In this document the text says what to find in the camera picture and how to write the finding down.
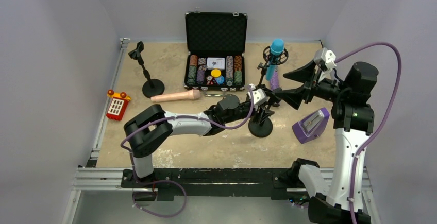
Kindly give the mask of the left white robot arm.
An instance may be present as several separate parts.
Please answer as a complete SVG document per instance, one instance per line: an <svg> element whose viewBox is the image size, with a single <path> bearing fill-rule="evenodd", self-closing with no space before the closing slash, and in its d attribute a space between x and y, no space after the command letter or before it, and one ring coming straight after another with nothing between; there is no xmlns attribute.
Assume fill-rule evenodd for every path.
<svg viewBox="0 0 437 224"><path fill-rule="evenodd" d="M213 136L224 130L234 130L248 123L252 135L266 137L273 125L270 108L281 99L265 87L252 87L241 102L233 94L225 95L207 110L196 114L166 111L154 104L129 120L123 127L125 139L121 143L130 154L132 169L142 179L154 172L153 153L170 136Z"/></svg>

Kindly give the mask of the black round-base mic stand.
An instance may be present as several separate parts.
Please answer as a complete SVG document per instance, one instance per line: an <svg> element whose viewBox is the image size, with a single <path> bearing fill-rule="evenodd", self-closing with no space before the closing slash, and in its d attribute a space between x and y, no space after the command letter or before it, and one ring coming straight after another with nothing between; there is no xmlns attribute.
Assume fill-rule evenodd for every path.
<svg viewBox="0 0 437 224"><path fill-rule="evenodd" d="M269 136L273 131L273 123L267 118L262 125L255 124L254 118L251 117L248 124L249 131L255 137L263 138Z"/></svg>

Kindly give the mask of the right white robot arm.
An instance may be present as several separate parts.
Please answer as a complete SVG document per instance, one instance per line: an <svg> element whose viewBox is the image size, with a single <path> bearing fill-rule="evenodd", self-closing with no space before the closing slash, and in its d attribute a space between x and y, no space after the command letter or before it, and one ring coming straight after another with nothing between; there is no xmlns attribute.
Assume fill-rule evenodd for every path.
<svg viewBox="0 0 437 224"><path fill-rule="evenodd" d="M364 212L362 178L366 142L374 131L374 110L368 99L379 72L369 63L357 62L338 82L322 78L325 71L326 67L310 62L285 73L284 78L301 86L276 93L294 109L314 97L332 103L336 153L331 184L324 182L312 161L296 160L294 174L310 196L308 218L312 223L370 223L371 217Z"/></svg>

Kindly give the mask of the pink microphone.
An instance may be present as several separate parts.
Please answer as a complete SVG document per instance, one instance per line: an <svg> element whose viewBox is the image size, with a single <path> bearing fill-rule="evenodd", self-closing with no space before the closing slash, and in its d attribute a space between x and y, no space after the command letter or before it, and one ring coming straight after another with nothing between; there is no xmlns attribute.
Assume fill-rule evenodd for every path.
<svg viewBox="0 0 437 224"><path fill-rule="evenodd" d="M150 98L152 102L167 102L177 100L196 100L200 98L200 90L189 90L172 94L162 94Z"/></svg>

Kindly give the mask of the blue microphone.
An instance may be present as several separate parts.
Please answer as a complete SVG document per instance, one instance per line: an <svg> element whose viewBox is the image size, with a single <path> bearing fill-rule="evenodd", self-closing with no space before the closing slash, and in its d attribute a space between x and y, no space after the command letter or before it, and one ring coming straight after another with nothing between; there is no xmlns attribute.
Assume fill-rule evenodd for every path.
<svg viewBox="0 0 437 224"><path fill-rule="evenodd" d="M280 56L282 55L283 50L284 50L283 39L277 38L271 43L270 54L268 58L269 66L266 70L266 75L265 75L267 81L271 80L276 68L276 62L279 60Z"/></svg>

